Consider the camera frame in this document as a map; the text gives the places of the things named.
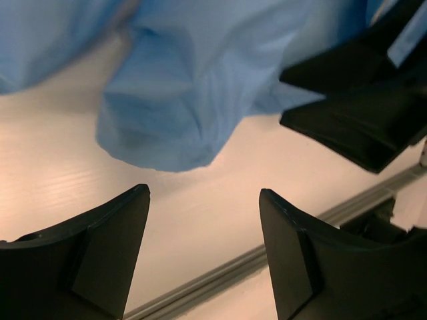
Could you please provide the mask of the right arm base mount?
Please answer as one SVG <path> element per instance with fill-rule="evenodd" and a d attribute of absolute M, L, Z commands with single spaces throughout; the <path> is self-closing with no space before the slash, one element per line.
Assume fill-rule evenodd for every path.
<path fill-rule="evenodd" d="M 407 231 L 391 223 L 395 198 L 389 198 L 363 214 L 343 223 L 340 229 L 381 244 L 394 244 L 405 238 Z"/>

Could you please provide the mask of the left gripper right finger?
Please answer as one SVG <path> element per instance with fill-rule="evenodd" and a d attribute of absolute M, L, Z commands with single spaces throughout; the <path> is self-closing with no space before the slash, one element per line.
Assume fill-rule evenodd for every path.
<path fill-rule="evenodd" d="M 279 319 L 425 319 L 426 230 L 394 244 L 349 234 L 260 192 Z"/>

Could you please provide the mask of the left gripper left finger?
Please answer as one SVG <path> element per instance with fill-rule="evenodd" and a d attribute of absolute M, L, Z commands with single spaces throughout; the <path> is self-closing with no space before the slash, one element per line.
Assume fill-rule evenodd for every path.
<path fill-rule="evenodd" d="M 122 319 L 149 212 L 139 184 L 54 226 L 1 242 L 2 319 Z"/>

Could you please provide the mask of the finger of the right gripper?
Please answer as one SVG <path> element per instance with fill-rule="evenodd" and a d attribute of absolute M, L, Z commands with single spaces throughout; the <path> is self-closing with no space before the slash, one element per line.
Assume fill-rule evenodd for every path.
<path fill-rule="evenodd" d="M 426 134 L 426 95 L 395 91 L 328 98 L 283 113 L 282 126 L 371 173 Z"/>
<path fill-rule="evenodd" d="M 280 74 L 282 83 L 324 95 L 395 79 L 426 86 L 425 1 L 398 1 L 358 36 Z"/>

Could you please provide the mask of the light blue zip jacket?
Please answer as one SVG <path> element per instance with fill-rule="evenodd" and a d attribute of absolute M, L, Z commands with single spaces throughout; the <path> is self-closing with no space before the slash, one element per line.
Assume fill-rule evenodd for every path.
<path fill-rule="evenodd" d="M 397 79 L 331 95 L 280 81 L 397 2 L 2 1 L 1 93 L 35 86 L 123 29 L 131 48 L 102 90 L 97 142 L 137 167 L 189 171 L 209 165 L 248 116 L 350 95 L 426 95 Z"/>

